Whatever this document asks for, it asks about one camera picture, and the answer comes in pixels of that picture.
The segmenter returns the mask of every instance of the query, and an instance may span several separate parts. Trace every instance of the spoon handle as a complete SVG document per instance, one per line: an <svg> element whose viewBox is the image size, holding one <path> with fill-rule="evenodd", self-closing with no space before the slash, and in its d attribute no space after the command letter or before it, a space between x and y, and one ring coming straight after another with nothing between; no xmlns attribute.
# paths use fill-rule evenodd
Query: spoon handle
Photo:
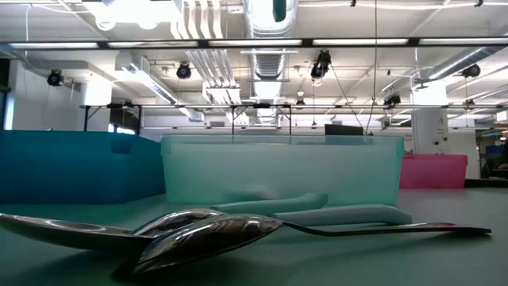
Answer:
<svg viewBox="0 0 508 286"><path fill-rule="evenodd" d="M401 233L421 233L421 232L456 232L462 234L489 234L490 229L481 227L456 226L448 222L427 222L401 226L381 226L381 227L363 227L348 230L315 230L304 226L299 226L290 222L283 222L284 226L302 231L307 234L314 234L326 237L342 237L369 234L401 234Z"/></svg>

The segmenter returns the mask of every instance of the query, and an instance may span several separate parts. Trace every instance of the plastic storage bin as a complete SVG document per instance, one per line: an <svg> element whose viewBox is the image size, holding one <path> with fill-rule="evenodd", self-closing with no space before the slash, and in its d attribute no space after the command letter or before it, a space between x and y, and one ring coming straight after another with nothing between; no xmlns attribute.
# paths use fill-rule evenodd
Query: plastic storage bin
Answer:
<svg viewBox="0 0 508 286"><path fill-rule="evenodd" d="M332 205L393 205L404 153L401 137L171 135L161 144L172 203L317 192Z"/></svg>
<svg viewBox="0 0 508 286"><path fill-rule="evenodd" d="M400 188L461 189L467 167L466 155L405 155Z"/></svg>
<svg viewBox="0 0 508 286"><path fill-rule="evenodd" d="M164 193L160 143L104 132L0 132L0 203L124 203Z"/></svg>

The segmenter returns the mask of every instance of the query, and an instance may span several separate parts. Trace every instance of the spoon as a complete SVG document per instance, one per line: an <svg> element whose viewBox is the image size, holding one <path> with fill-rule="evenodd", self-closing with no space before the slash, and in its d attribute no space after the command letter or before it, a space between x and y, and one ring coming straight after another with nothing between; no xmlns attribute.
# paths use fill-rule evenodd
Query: spoon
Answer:
<svg viewBox="0 0 508 286"><path fill-rule="evenodd" d="M220 211L193 209L155 218L135 230L67 222L47 218L0 214L0 226L24 237L77 249L132 253L146 248L157 236L204 218L223 215Z"/></svg>
<svg viewBox="0 0 508 286"><path fill-rule="evenodd" d="M491 232L489 229L456 226L449 222L324 231L257 214L226 214L195 222L175 232L158 237L140 255L139 260L132 267L131 273L139 274L226 253L253 243L281 226L289 226L308 234L326 237L414 232L457 232L462 234L489 234Z"/></svg>

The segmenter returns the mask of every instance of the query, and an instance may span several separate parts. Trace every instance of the metal frame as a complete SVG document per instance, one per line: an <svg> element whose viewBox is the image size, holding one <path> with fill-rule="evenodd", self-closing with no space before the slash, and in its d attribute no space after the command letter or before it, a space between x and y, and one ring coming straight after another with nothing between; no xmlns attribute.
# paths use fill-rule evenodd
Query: metal frame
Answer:
<svg viewBox="0 0 508 286"><path fill-rule="evenodd" d="M450 110L474 110L480 108L486 109L505 109L508 104L471 104L471 105L418 105L418 104L399 104L399 105L371 105L371 104L315 104L315 105L295 105L295 104L269 104L269 103L253 103L253 104L229 104L229 105L213 105L213 104L181 104L181 105L134 105L142 106L144 109L179 109L179 108L195 108L195 109L229 109L238 107L258 108L296 108L296 109L334 109L334 108L373 108L375 110L399 110L399 109L450 109ZM89 106L90 108L99 108L101 106Z"/></svg>
<svg viewBox="0 0 508 286"><path fill-rule="evenodd" d="M81 106L81 108L84 108L85 109L85 122L84 122L84 126L83 126L83 131L84 132L87 132L88 131L88 120L90 120L92 117L94 117L94 115L101 109L101 108L106 108L106 109L123 109L124 107L128 107L128 108L137 108L138 109L138 121L137 121L137 126L136 126L136 130L134 130L134 132L136 132L136 135L140 135L141 134L141 127L143 125L143 106L141 104L133 104L132 106ZM90 109L95 109L94 112L92 112L92 114L89 115L90 113Z"/></svg>
<svg viewBox="0 0 508 286"><path fill-rule="evenodd" d="M336 44L319 44L314 40L336 41ZM89 47L73 44L95 43ZM37 47L37 44L63 46ZM378 37L378 38L289 38L289 39L192 39L192 40L141 40L141 41L0 41L0 51L76 51L76 50L195 50L223 48L415 48L415 47L506 47L508 37Z"/></svg>

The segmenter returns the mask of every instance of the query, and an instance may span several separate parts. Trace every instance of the fluorescent light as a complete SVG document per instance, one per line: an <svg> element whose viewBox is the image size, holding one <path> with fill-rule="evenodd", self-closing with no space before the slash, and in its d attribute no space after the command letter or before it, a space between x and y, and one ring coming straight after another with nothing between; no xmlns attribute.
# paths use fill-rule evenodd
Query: fluorescent light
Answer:
<svg viewBox="0 0 508 286"><path fill-rule="evenodd" d="M109 42L110 48L193 48L198 46L197 41L140 41L140 42Z"/></svg>
<svg viewBox="0 0 508 286"><path fill-rule="evenodd" d="M273 39L273 40L225 40L225 41L209 41L211 47L235 47L235 46L299 46L302 40L294 39Z"/></svg>
<svg viewBox="0 0 508 286"><path fill-rule="evenodd" d="M231 106L228 105L194 105L194 104L187 104L185 105L186 108L230 108Z"/></svg>
<svg viewBox="0 0 508 286"><path fill-rule="evenodd" d="M500 38L434 38L420 39L419 44L508 44L508 37Z"/></svg>
<svg viewBox="0 0 508 286"><path fill-rule="evenodd" d="M176 108L174 105L145 105L143 108L148 109L166 109L166 108Z"/></svg>
<svg viewBox="0 0 508 286"><path fill-rule="evenodd" d="M316 105L293 105L294 108L334 108L333 104L316 104Z"/></svg>
<svg viewBox="0 0 508 286"><path fill-rule="evenodd" d="M244 50L240 51L241 55L296 55L298 51L295 50Z"/></svg>
<svg viewBox="0 0 508 286"><path fill-rule="evenodd" d="M72 42L72 43L10 43L15 49L53 49L53 48L98 48L95 42Z"/></svg>
<svg viewBox="0 0 508 286"><path fill-rule="evenodd" d="M407 44L408 39L377 39L378 45L384 44ZM317 39L313 45L372 45L376 39Z"/></svg>

